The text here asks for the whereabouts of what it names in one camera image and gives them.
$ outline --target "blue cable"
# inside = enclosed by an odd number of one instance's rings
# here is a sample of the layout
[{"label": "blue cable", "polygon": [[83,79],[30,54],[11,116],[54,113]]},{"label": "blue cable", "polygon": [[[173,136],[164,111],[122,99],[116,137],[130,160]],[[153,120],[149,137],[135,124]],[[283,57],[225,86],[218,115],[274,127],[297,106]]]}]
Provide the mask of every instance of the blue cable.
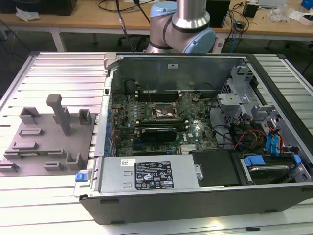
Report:
[{"label": "blue cable", "polygon": [[235,35],[234,35],[234,41],[233,41],[233,46],[231,47],[231,51],[230,51],[230,53],[232,54],[232,53],[234,53],[234,48],[235,48],[235,44],[236,44],[236,34],[237,34],[237,26],[236,26],[236,21],[234,21],[235,22]]}]

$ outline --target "metal cylinder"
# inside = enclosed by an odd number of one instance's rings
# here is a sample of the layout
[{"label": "metal cylinder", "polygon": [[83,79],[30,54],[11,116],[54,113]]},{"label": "metal cylinder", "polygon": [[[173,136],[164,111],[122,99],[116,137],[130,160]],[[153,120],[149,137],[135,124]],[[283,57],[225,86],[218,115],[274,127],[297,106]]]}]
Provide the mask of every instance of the metal cylinder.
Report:
[{"label": "metal cylinder", "polygon": [[177,0],[177,12],[173,24],[181,29],[198,29],[210,22],[206,11],[206,0]]}]

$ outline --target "floor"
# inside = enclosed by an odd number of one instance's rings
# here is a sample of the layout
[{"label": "floor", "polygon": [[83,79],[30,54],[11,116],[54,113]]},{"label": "floor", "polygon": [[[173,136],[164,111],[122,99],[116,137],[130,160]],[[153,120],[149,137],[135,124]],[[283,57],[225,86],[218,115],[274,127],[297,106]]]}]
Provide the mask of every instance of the floor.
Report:
[{"label": "floor", "polygon": [[[32,51],[56,51],[50,33],[43,32],[18,32],[18,37]],[[117,45],[117,39],[122,35],[98,34],[98,44],[94,44],[91,34],[63,33],[67,51],[130,51],[127,42],[123,40],[121,46]],[[135,46],[139,38],[132,38]],[[232,42],[225,45],[222,53],[230,53]],[[308,48],[309,42],[290,42],[289,48],[285,48],[285,41],[273,41],[269,49],[264,49],[265,40],[242,39],[235,53],[254,54],[284,54],[291,63],[302,72],[307,64],[313,59],[312,49]],[[148,41],[143,42],[139,51],[144,50]],[[28,50],[23,44],[10,33],[7,41],[0,44],[0,98],[3,96],[15,75],[28,56]],[[313,84],[313,64],[305,72],[305,78]]]}]

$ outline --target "power supply label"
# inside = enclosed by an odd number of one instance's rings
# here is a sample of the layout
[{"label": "power supply label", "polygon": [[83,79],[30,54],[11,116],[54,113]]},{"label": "power supply label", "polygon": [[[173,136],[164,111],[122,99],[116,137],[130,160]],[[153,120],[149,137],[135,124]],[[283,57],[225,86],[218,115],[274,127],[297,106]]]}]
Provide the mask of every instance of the power supply label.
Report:
[{"label": "power supply label", "polygon": [[174,188],[171,162],[135,163],[137,190]]}]

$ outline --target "green circuit board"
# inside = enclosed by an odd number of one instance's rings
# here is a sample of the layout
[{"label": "green circuit board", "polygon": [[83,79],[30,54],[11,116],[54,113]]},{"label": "green circuit board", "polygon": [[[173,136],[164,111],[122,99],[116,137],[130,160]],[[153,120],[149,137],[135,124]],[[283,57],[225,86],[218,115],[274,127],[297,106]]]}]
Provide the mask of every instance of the green circuit board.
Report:
[{"label": "green circuit board", "polygon": [[[193,101],[195,96],[198,95],[186,93],[177,102],[138,102],[133,96],[114,95],[112,109],[115,121],[116,155],[122,157],[186,154],[184,152],[186,147],[199,150],[218,148],[205,111],[210,100],[195,99],[195,102]],[[183,125],[187,128],[178,130],[176,139],[172,142],[143,143],[140,131],[144,127],[138,126],[138,122],[151,122],[158,118],[187,121]],[[158,127],[158,123],[156,122],[152,127]]]}]

